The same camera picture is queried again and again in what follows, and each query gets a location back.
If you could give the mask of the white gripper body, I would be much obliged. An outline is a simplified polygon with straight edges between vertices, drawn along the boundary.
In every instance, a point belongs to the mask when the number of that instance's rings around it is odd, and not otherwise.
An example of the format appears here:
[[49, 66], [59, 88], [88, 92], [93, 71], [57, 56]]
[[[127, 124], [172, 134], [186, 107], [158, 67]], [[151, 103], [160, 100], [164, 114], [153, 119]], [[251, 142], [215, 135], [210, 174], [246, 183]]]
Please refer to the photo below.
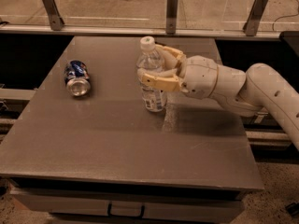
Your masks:
[[192, 56], [185, 63], [181, 91], [187, 97], [207, 98], [215, 88], [217, 77], [218, 65], [212, 59]]

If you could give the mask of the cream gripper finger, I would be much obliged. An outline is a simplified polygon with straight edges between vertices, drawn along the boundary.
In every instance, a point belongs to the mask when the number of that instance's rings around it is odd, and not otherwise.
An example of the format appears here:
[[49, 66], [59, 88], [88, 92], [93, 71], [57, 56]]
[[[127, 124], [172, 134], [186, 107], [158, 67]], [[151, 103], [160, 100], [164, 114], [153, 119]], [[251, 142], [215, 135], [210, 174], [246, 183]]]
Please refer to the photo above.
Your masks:
[[155, 72], [139, 68], [137, 70], [139, 81], [153, 89], [161, 91], [180, 91], [181, 80], [174, 71]]
[[179, 75], [186, 63], [186, 55], [181, 50], [168, 46], [156, 44], [155, 47], [164, 57], [164, 69], [174, 71], [176, 75]]

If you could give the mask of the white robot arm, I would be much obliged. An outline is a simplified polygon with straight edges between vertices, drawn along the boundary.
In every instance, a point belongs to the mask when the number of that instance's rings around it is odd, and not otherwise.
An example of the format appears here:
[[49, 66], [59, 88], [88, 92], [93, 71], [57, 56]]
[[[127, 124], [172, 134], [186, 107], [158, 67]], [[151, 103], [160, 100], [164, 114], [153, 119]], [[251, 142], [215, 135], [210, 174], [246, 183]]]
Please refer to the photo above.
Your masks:
[[210, 98], [227, 111], [252, 117], [266, 109], [299, 149], [299, 93], [271, 66], [256, 63], [247, 71], [203, 56], [188, 58], [167, 46], [141, 44], [146, 54], [164, 58], [161, 71], [140, 68], [139, 80], [162, 91], [180, 91], [195, 99]]

